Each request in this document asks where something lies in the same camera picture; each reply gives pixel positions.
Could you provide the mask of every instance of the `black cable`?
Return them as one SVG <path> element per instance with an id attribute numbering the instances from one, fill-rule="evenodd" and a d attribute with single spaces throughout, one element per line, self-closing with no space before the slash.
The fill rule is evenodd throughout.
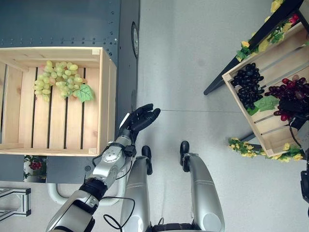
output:
<path id="1" fill-rule="evenodd" d="M 130 164 L 129 170 L 128 170 L 128 171 L 126 172 L 126 174 L 124 174 L 123 176 L 116 178 L 116 180 L 119 180 L 119 179 L 121 179 L 122 177 L 125 177 L 125 176 L 131 171 L 132 164 L 133 164 L 133 160 L 131 159 L 131 164 Z"/>
<path id="2" fill-rule="evenodd" d="M 112 217 L 111 215 L 108 215 L 108 214 L 104 214 L 103 215 L 103 218 L 104 220 L 107 222 L 107 224 L 109 224 L 111 227 L 113 227 L 114 229 L 116 230 L 120 230 L 120 232 L 122 232 L 122 228 L 125 226 L 125 224 L 129 221 L 130 217 L 132 216 L 133 214 L 133 211 L 134 211 L 134 208 L 135 208 L 135 200 L 132 199 L 132 198 L 127 198 L 127 197 L 103 197 L 102 199 L 106 199 L 106 198 L 115 198 L 115 199 L 123 199 L 123 200 L 130 200 L 130 201 L 133 201 L 133 207 L 132 207 L 132 211 L 129 215 L 129 217 L 127 218 L 127 220 L 124 222 L 123 225 L 120 225 L 119 222 L 114 218 Z M 107 218 L 110 218 L 118 227 L 112 225 Z"/>
<path id="3" fill-rule="evenodd" d="M 160 218 L 158 225 L 163 225 L 164 224 L 164 217 Z"/>
<path id="4" fill-rule="evenodd" d="M 102 153 L 99 154 L 98 156 L 92 158 L 91 162 L 92 162 L 92 165 L 93 165 L 94 167 L 97 166 L 96 163 L 95 163 L 95 160 L 96 160 L 97 158 L 100 158 L 100 157 L 103 155 L 104 151 L 102 151 Z"/>
<path id="5" fill-rule="evenodd" d="M 294 133 L 292 131 L 292 126 L 291 124 L 295 121 L 295 117 L 291 120 L 291 122 L 289 123 L 289 126 L 290 126 L 290 133 L 291 133 L 291 136 L 292 138 L 294 139 L 295 143 L 301 148 L 301 145 L 299 144 L 299 142 L 296 140 L 295 136 L 294 136 Z"/>

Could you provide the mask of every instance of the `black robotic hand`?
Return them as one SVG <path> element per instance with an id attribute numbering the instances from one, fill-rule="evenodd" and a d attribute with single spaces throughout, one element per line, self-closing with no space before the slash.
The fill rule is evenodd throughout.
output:
<path id="1" fill-rule="evenodd" d="M 139 132 L 148 127 L 159 116 L 161 110 L 153 104 L 144 105 L 133 111 L 120 128 L 119 135 L 128 135 L 134 144 Z"/>

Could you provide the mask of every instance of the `grape bunch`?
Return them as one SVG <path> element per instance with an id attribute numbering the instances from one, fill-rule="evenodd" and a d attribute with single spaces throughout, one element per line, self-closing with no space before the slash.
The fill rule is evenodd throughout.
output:
<path id="1" fill-rule="evenodd" d="M 239 70 L 234 80 L 231 81 L 232 86 L 240 85 L 237 95 L 245 109 L 254 109 L 254 102 L 260 100 L 263 96 L 264 89 L 259 89 L 259 81 L 264 79 L 260 75 L 256 64 L 247 64 L 245 70 Z"/>
<path id="2" fill-rule="evenodd" d="M 51 61 L 46 62 L 43 74 L 38 75 L 33 87 L 35 95 L 42 95 L 46 102 L 50 101 L 50 86 L 56 85 L 61 96 L 66 98 L 71 94 L 77 96 L 76 91 L 80 89 L 81 84 L 86 83 L 86 80 L 78 74 L 78 66 L 71 62 L 57 62 L 53 67 Z"/>
<path id="3" fill-rule="evenodd" d="M 281 116 L 281 121 L 290 120 L 295 114 L 292 111 L 287 111 L 281 108 L 282 101 L 295 101 L 301 103 L 309 103 L 309 84 L 306 83 L 304 77 L 299 78 L 298 75 L 294 75 L 292 81 L 284 78 L 281 86 L 270 86 L 269 92 L 265 93 L 265 96 L 272 95 L 279 98 L 278 110 L 274 112 L 275 116 Z"/>

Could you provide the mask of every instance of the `wooden crate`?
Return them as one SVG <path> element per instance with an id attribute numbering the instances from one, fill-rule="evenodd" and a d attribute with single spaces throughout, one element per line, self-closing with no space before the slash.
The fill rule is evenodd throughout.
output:
<path id="1" fill-rule="evenodd" d="M 47 60 L 70 61 L 95 99 L 63 99 L 56 87 L 50 102 L 33 85 Z M 97 156 L 114 139 L 117 68 L 100 47 L 0 48 L 0 154 Z"/>
<path id="2" fill-rule="evenodd" d="M 277 109 L 257 112 L 250 116 L 237 96 L 237 90 L 240 87 L 233 87 L 231 81 L 238 70 L 255 62 L 257 68 L 260 69 L 261 76 L 264 76 L 264 80 L 260 81 L 259 85 L 265 89 L 265 92 L 268 92 L 269 86 L 280 86 L 283 78 L 291 80 L 295 74 L 305 77 L 308 83 L 309 46 L 304 44 L 308 40 L 307 31 L 299 23 L 285 34 L 284 41 L 270 46 L 265 52 L 244 60 L 222 76 L 255 136 L 260 141 L 263 150 L 270 157 L 284 153 L 282 148 L 285 143 L 295 145 L 289 127 L 286 126 L 288 122 L 282 122 L 279 116 L 273 115 Z M 293 129 L 293 132 L 297 138 L 297 130 Z"/>

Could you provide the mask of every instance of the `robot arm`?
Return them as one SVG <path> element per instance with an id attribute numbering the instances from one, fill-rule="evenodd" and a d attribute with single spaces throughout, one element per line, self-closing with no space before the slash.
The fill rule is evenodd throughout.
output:
<path id="1" fill-rule="evenodd" d="M 119 136 L 102 154 L 87 181 L 75 191 L 49 222 L 47 232 L 90 232 L 95 224 L 92 215 L 107 189 L 126 165 L 127 148 L 134 146 L 140 130 L 148 127 L 160 114 L 153 105 L 132 112 L 120 128 Z"/>

